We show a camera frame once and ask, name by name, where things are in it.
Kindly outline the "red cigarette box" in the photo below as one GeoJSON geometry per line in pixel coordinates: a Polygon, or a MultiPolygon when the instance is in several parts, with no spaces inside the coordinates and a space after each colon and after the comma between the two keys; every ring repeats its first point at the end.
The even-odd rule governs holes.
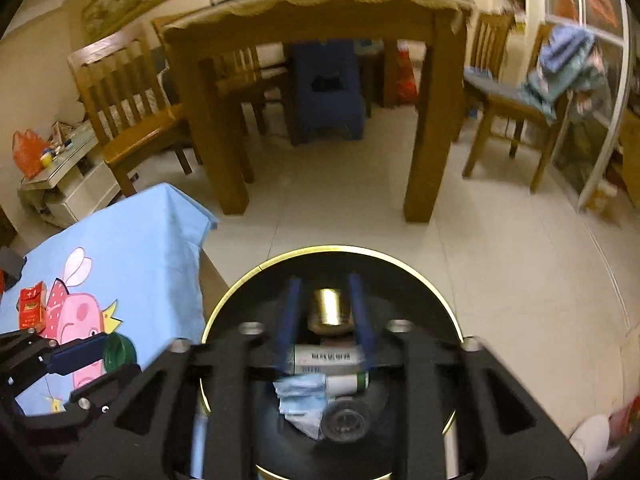
{"type": "Polygon", "coordinates": [[[46,326],[47,287],[43,281],[23,288],[17,300],[17,321],[20,330],[35,330],[40,333],[46,326]]]}

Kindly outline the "green bottle cap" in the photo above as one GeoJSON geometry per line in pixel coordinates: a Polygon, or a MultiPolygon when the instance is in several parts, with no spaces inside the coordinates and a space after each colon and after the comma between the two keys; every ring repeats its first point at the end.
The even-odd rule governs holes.
{"type": "Polygon", "coordinates": [[[137,363],[137,352],[134,344],[126,336],[110,333],[105,339],[103,349],[103,367],[107,373],[114,372],[119,367],[137,363]]]}

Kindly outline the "blue face mask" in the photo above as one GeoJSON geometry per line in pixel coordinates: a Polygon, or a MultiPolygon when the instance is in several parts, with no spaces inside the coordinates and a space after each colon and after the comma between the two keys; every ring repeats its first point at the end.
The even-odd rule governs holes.
{"type": "Polygon", "coordinates": [[[295,429],[312,440],[321,439],[321,419],[328,405],[325,374],[283,377],[273,383],[279,413],[295,429]]]}

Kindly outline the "black round cap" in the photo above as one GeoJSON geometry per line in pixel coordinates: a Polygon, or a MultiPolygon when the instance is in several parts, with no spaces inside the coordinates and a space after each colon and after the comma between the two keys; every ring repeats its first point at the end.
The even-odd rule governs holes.
{"type": "Polygon", "coordinates": [[[372,412],[364,402],[339,398],[330,402],[322,412],[320,430],[326,440],[351,444],[362,440],[372,426],[372,412]]]}

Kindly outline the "white tube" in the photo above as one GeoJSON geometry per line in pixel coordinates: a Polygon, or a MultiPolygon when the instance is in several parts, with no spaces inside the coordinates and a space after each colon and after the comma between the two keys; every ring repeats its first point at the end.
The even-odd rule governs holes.
{"type": "Polygon", "coordinates": [[[296,344],[288,358],[295,375],[323,375],[330,398],[366,391],[370,384],[359,346],[313,346],[296,344]]]}

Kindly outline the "black gold-rimmed trash bin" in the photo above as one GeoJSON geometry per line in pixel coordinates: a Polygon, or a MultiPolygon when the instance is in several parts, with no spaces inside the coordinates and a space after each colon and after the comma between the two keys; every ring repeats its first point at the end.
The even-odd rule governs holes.
{"type": "MultiPolygon", "coordinates": [[[[307,324],[307,316],[316,302],[314,295],[324,288],[337,290],[347,301],[352,317],[352,338],[364,355],[356,336],[349,299],[348,277],[352,273],[363,279],[370,300],[378,306],[384,306],[387,300],[419,283],[433,286],[405,263],[370,249],[348,246],[296,249],[268,260],[233,284],[209,315],[203,340],[206,344],[214,342],[247,321],[259,322],[267,333],[276,332],[286,284],[290,278],[300,278],[303,291],[298,327],[288,358],[296,344],[324,343],[324,337],[315,334],[307,324]]],[[[252,466],[247,479],[258,474],[279,479],[392,478],[395,419],[386,408],[392,395],[390,384],[375,377],[366,363],[364,367],[372,382],[357,400],[370,408],[372,426],[362,440],[351,444],[334,443],[325,437],[311,440],[288,428],[278,411],[272,384],[275,379],[291,373],[288,360],[285,368],[277,370],[272,377],[251,374],[248,421],[252,466]]]]}

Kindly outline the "blue cartoon pig tablecloth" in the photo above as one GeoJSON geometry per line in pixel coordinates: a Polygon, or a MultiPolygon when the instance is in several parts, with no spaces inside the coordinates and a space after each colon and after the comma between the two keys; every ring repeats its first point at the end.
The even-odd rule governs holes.
{"type": "MultiPolygon", "coordinates": [[[[203,333],[201,251],[217,223],[166,183],[92,214],[27,254],[21,279],[1,299],[2,332],[17,330],[20,291],[43,281],[43,336],[66,344],[116,332],[147,367],[168,342],[203,333]]],[[[66,376],[47,374],[17,403],[27,415],[62,411],[73,390],[104,373],[101,360],[66,376]]]]}

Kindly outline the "white low tv cabinet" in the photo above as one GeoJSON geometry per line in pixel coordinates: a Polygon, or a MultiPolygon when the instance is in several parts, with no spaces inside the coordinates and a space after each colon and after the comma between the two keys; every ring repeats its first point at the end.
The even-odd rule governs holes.
{"type": "Polygon", "coordinates": [[[70,146],[33,179],[23,178],[17,190],[23,206],[62,229],[108,206],[119,193],[90,122],[73,130],[70,146]]]}

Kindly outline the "orange plastic bag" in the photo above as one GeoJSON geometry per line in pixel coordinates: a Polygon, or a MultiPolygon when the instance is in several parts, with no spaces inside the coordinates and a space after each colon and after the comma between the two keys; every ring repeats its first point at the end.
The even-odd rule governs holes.
{"type": "Polygon", "coordinates": [[[23,176],[31,179],[40,173],[42,165],[40,157],[49,147],[35,131],[15,131],[12,136],[12,156],[15,166],[23,176]]]}

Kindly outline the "wooden chair near cabinet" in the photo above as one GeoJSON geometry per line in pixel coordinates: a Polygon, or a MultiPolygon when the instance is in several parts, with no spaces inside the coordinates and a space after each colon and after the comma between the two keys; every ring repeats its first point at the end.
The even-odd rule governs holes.
{"type": "Polygon", "coordinates": [[[186,114],[160,88],[144,27],[129,25],[72,52],[67,64],[89,122],[122,194],[136,190],[129,175],[142,162],[170,151],[184,174],[193,148],[186,114]]]}

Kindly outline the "far wooden chair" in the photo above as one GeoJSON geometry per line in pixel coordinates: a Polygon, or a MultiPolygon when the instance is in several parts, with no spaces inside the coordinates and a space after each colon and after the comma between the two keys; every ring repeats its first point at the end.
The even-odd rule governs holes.
{"type": "Polygon", "coordinates": [[[463,96],[461,101],[461,120],[454,142],[460,138],[470,110],[482,110],[486,96],[483,87],[473,86],[473,82],[497,82],[506,56],[506,42],[510,31],[514,29],[513,12],[480,12],[477,17],[472,41],[470,64],[463,72],[463,96]]]}

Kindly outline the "red bag under table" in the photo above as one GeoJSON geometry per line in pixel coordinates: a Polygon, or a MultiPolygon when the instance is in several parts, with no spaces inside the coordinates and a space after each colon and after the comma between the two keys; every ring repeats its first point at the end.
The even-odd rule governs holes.
{"type": "Polygon", "coordinates": [[[418,88],[408,44],[397,44],[396,100],[398,105],[416,105],[418,88]]]}

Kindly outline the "wooden chair with clothes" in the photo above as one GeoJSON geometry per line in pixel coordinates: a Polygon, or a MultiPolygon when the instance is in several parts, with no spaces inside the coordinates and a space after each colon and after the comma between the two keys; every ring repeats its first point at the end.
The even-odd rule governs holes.
{"type": "Polygon", "coordinates": [[[555,101],[552,106],[555,118],[549,122],[541,106],[535,104],[532,98],[528,98],[523,90],[502,84],[495,79],[480,75],[465,75],[463,89],[465,99],[480,107],[482,118],[463,168],[462,177],[472,176],[486,142],[489,138],[495,138],[510,143],[510,158],[515,157],[520,146],[540,153],[538,166],[529,185],[529,192],[535,194],[544,176],[544,170],[551,160],[556,141],[559,139],[568,107],[568,93],[561,94],[555,101]],[[514,120],[515,129],[512,136],[492,130],[496,118],[514,120]],[[523,140],[522,133],[525,125],[538,127],[542,132],[542,140],[538,143],[523,140]]]}

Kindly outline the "blue plastic stool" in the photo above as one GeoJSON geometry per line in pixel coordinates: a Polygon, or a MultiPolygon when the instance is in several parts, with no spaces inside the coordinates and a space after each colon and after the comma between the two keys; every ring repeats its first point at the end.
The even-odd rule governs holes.
{"type": "Polygon", "coordinates": [[[294,44],[292,58],[299,142],[319,129],[345,129],[361,140],[366,118],[354,42],[294,44]]]}

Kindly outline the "pile of clothes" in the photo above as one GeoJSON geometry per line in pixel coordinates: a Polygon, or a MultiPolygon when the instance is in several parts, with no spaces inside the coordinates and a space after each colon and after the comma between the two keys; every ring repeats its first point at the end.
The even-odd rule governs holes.
{"type": "Polygon", "coordinates": [[[581,122],[595,112],[611,113],[613,109],[608,66],[596,36],[581,27],[552,27],[520,90],[541,106],[549,122],[555,118],[552,106],[565,92],[573,96],[571,122],[581,122]]]}

